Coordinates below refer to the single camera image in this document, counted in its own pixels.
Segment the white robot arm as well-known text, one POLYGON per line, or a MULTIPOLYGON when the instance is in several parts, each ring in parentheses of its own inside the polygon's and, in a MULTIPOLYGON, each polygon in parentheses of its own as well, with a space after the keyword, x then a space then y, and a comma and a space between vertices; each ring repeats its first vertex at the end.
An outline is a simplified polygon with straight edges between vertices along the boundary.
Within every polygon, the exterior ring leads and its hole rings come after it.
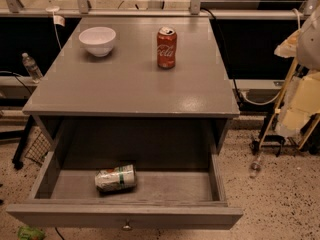
POLYGON ((283 58, 295 57, 298 63, 310 70, 320 70, 320 6, 298 29, 274 50, 283 58))

